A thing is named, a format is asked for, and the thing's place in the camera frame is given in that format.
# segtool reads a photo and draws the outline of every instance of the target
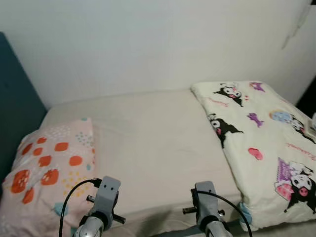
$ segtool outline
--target white wall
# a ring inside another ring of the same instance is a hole
[[[295,103],[315,75],[316,11],[282,50],[299,0],[1,0],[41,99],[262,80]]]

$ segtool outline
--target bed frame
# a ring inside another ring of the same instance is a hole
[[[11,170],[21,139],[38,129],[47,113],[2,32],[0,32],[0,111],[0,181],[2,181]]]

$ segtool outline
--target white bed sheet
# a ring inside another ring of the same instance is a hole
[[[121,180],[115,212],[127,218],[104,236],[150,236],[195,224],[183,215],[190,189],[211,180],[218,194],[241,200],[220,141],[189,90],[100,97],[54,106],[42,127],[92,118],[96,172]],[[223,202],[226,220],[236,218]]]

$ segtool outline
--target black cable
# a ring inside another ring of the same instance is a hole
[[[59,222],[59,237],[62,237],[63,235],[63,222],[64,222],[64,213],[65,213],[65,209],[66,209],[66,205],[67,205],[67,202],[68,202],[68,199],[70,198],[71,194],[75,191],[75,189],[77,187],[79,187],[80,185],[82,184],[85,184],[85,183],[93,183],[94,186],[96,187],[99,187],[100,186],[100,179],[87,179],[87,180],[84,180],[80,183],[78,183],[76,186],[74,186],[70,192],[68,193],[66,199],[65,199],[65,202],[64,202],[64,205],[63,205],[63,209],[61,210],[61,213],[60,213],[60,222]]]
[[[240,211],[240,209],[238,207],[236,207],[232,202],[228,201],[226,198],[222,197],[222,196],[219,196],[217,194],[214,194],[214,193],[209,193],[209,192],[206,192],[206,191],[197,191],[198,194],[206,194],[206,195],[210,195],[210,196],[214,196],[216,198],[219,198],[225,202],[227,202],[230,206],[232,206],[240,215],[241,217],[243,218],[246,226],[247,226],[247,229],[248,229],[248,233],[249,233],[249,236],[252,237],[252,232],[251,232],[251,228],[250,228],[250,225],[246,219],[246,217],[244,216],[244,214],[242,213],[242,211]]]

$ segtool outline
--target pillow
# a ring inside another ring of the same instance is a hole
[[[89,118],[49,126],[27,135],[12,171],[2,183],[0,236],[56,237],[63,202],[71,188],[94,178],[94,144]],[[67,203],[64,236],[92,207],[92,184],[76,189]]]

